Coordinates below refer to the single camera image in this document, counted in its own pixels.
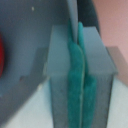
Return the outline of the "gripper grey teal right finger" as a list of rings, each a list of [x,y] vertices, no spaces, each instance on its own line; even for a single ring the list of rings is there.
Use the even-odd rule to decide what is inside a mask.
[[[78,33],[85,54],[82,128],[106,128],[117,69],[95,27],[84,27],[79,23]]]

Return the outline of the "gripper grey teal left finger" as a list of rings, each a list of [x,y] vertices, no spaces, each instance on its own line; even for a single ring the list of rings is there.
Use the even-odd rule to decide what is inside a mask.
[[[54,128],[80,128],[83,55],[71,25],[51,31],[46,74],[50,77]]]

